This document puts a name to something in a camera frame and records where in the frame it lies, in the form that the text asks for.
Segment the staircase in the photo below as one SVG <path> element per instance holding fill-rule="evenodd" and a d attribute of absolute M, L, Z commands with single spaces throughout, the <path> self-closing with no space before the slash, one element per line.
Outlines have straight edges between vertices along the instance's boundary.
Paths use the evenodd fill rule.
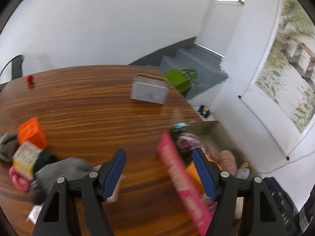
<path fill-rule="evenodd" d="M 158 69 L 164 74 L 172 69 L 195 68 L 198 73 L 197 81 L 200 84 L 191 83 L 190 90 L 183 94 L 185 99 L 189 100 L 228 78 L 220 67 L 222 58 L 219 54 L 194 45 L 189 49 L 179 48 L 175 57 L 163 56 Z"/>

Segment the pink toy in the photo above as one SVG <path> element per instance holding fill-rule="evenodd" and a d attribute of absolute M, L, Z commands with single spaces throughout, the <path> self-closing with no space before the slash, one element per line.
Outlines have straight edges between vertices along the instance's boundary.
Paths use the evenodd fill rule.
<path fill-rule="evenodd" d="M 19 191 L 27 192 L 31 188 L 31 182 L 27 178 L 21 176 L 17 172 L 15 166 L 12 166 L 10 168 L 9 176 L 10 178 L 12 178 L 12 182 L 15 188 L 18 189 Z"/>

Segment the gray cloth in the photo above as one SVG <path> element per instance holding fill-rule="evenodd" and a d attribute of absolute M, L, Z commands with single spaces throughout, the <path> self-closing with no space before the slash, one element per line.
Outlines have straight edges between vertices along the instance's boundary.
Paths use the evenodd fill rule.
<path fill-rule="evenodd" d="M 0 160 L 12 162 L 12 157 L 19 147 L 16 133 L 5 133 L 0 138 Z"/>
<path fill-rule="evenodd" d="M 91 171 L 93 168 L 79 158 L 68 158 L 46 165 L 34 175 L 35 181 L 32 182 L 30 189 L 32 202 L 42 204 L 59 177 L 63 176 L 68 181 L 81 179 Z"/>
<path fill-rule="evenodd" d="M 250 170 L 249 168 L 243 168 L 236 170 L 235 177 L 240 179 L 247 179 L 249 178 Z"/>

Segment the screw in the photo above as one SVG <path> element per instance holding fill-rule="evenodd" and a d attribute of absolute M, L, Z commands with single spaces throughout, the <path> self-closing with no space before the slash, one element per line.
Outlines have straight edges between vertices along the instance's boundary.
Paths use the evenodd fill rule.
<path fill-rule="evenodd" d="M 65 178 L 64 177 L 59 177 L 58 179 L 57 179 L 57 183 L 58 184 L 61 184 L 61 183 L 63 183 L 65 181 Z"/>
<path fill-rule="evenodd" d="M 229 172 L 222 171 L 222 172 L 221 172 L 221 176 L 222 176 L 222 177 L 229 177 L 230 174 L 229 174 Z"/>
<path fill-rule="evenodd" d="M 259 176 L 256 176 L 256 177 L 254 178 L 254 181 L 255 181 L 256 183 L 261 183 L 261 182 L 262 182 L 262 179 L 261 179 Z"/>
<path fill-rule="evenodd" d="M 89 174 L 89 177 L 90 178 L 94 178 L 94 177 L 97 177 L 97 172 L 93 171 Z"/>

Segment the yellow package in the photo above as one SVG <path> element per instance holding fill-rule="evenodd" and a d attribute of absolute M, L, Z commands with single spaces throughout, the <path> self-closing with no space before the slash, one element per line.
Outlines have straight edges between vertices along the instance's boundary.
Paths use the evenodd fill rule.
<path fill-rule="evenodd" d="M 13 165 L 18 173 L 28 180 L 33 180 L 33 166 L 35 165 L 42 149 L 31 142 L 25 141 L 13 155 Z"/>

